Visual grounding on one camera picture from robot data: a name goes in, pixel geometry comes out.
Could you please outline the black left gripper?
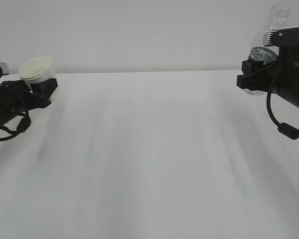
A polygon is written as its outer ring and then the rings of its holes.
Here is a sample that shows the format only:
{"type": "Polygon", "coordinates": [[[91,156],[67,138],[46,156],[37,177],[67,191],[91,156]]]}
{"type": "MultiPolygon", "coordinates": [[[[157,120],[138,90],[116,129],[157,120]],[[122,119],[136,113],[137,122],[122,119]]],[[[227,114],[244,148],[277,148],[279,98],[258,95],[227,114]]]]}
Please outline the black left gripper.
{"type": "Polygon", "coordinates": [[[32,83],[30,84],[32,90],[23,80],[3,81],[1,85],[14,90],[14,92],[5,90],[1,95],[1,107],[4,112],[44,109],[51,104],[51,96],[58,88],[56,78],[32,83]]]}

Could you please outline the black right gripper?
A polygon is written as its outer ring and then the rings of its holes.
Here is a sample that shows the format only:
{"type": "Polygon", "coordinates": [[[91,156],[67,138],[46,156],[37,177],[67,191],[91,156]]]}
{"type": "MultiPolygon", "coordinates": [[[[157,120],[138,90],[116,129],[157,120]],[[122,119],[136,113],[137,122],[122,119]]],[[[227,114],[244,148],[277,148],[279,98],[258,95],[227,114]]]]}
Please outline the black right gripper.
{"type": "Polygon", "coordinates": [[[284,60],[278,58],[264,65],[264,61],[245,60],[241,66],[242,75],[237,76],[236,85],[240,89],[268,92],[274,80],[273,93],[283,94],[281,82],[284,72],[284,60]]]}

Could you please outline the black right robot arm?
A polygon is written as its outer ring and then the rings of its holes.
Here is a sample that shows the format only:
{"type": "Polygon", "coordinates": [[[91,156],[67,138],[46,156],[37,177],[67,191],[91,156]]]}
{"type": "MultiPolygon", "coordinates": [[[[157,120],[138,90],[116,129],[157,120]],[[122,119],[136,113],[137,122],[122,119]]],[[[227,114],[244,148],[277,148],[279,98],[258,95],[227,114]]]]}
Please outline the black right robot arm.
{"type": "Polygon", "coordinates": [[[243,61],[242,72],[237,76],[239,88],[267,92],[275,80],[272,92],[299,108],[299,46],[281,47],[277,59],[266,65],[243,61]]]}

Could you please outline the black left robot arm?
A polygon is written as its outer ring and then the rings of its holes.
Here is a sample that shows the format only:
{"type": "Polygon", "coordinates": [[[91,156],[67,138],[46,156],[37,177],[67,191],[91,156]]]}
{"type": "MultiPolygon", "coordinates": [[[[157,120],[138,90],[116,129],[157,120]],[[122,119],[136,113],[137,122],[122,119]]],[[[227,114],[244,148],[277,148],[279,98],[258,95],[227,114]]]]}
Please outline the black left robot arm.
{"type": "MultiPolygon", "coordinates": [[[[0,78],[4,75],[0,67],[0,78]]],[[[29,112],[48,107],[58,84],[56,78],[49,78],[31,86],[32,89],[23,80],[0,82],[0,130],[10,134],[0,141],[25,132],[31,125],[29,112]]]]}

